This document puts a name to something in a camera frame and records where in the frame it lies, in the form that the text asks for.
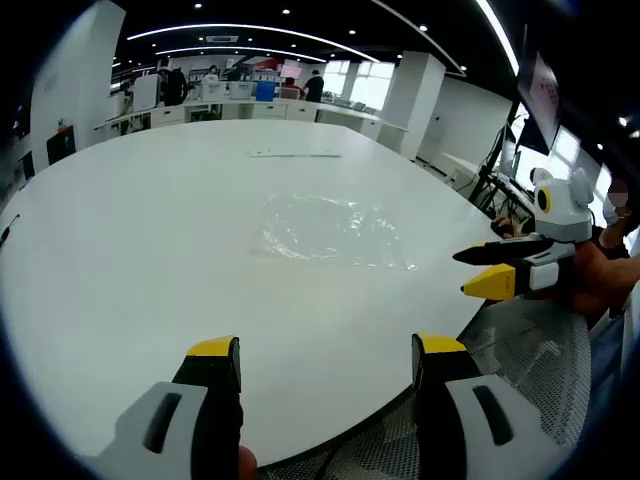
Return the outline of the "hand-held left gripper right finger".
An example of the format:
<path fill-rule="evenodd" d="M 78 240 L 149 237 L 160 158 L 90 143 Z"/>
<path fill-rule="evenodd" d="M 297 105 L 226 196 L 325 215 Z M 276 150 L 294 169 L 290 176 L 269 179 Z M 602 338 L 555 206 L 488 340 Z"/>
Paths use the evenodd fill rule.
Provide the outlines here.
<path fill-rule="evenodd" d="M 483 375 L 453 337 L 412 335 L 413 415 L 422 479 L 541 479 L 548 435 L 539 410 Z"/>

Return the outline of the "person's left hand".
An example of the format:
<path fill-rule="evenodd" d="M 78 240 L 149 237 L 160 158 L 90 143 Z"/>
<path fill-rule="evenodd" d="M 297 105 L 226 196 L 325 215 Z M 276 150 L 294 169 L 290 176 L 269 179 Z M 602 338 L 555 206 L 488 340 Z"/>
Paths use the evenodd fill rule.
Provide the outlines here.
<path fill-rule="evenodd" d="M 257 459 L 253 452 L 240 446 L 238 449 L 238 479 L 254 480 L 257 473 Z"/>

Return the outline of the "person's right hand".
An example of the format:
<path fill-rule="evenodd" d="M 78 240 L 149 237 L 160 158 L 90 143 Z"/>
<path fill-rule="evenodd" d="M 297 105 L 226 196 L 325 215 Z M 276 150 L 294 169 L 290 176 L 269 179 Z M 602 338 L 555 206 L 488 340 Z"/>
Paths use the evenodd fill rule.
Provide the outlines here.
<path fill-rule="evenodd" d="M 585 318 L 620 310 L 639 282 L 639 256 L 608 259 L 592 242 L 579 244 L 568 282 L 557 299 Z"/>

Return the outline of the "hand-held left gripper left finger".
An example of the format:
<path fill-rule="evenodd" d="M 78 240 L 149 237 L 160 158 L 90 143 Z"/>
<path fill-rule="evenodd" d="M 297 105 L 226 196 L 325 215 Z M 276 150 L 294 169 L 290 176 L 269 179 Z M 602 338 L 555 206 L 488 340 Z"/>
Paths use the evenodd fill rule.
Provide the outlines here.
<path fill-rule="evenodd" d="M 240 395 L 239 338 L 202 341 L 170 382 L 119 416 L 114 439 L 86 462 L 99 479 L 238 479 Z"/>

